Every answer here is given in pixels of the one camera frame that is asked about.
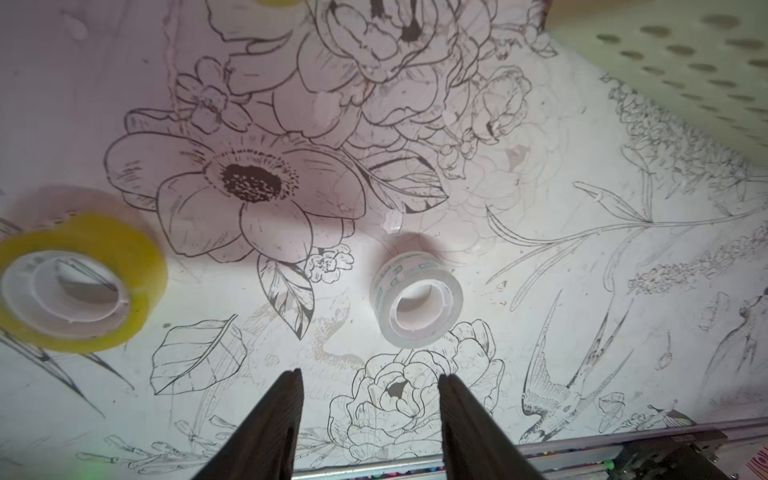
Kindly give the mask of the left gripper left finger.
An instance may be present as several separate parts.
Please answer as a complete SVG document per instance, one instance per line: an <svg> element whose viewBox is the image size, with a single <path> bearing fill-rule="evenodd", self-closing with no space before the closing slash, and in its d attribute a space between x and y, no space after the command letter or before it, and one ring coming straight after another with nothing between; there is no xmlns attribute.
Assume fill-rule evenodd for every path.
<svg viewBox="0 0 768 480"><path fill-rule="evenodd" d="M194 479L291 479L303 401L301 371L283 372Z"/></svg>

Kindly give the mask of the light green plastic storage basket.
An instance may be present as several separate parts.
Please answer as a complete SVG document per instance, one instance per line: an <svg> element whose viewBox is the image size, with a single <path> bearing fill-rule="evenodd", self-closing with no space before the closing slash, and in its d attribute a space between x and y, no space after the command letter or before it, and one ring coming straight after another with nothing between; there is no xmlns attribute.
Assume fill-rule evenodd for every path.
<svg viewBox="0 0 768 480"><path fill-rule="evenodd" d="M563 46L766 165L766 2L554 1L545 28Z"/></svg>

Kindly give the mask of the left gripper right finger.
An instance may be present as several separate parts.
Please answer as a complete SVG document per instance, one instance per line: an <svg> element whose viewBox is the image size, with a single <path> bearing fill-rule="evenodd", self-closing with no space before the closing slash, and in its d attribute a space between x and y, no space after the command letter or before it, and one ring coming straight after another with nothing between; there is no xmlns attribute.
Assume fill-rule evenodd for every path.
<svg viewBox="0 0 768 480"><path fill-rule="evenodd" d="M440 376L438 390L443 462L448 480L544 478L458 376Z"/></svg>

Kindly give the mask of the small clear tape roll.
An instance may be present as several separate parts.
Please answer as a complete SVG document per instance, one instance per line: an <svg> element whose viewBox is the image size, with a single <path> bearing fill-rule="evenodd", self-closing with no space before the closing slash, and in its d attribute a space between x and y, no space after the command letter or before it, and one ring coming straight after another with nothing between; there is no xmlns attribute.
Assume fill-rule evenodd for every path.
<svg viewBox="0 0 768 480"><path fill-rule="evenodd" d="M457 278L423 251L387 261L373 277L369 298L382 336L398 348L433 344L455 325L464 305Z"/></svg>

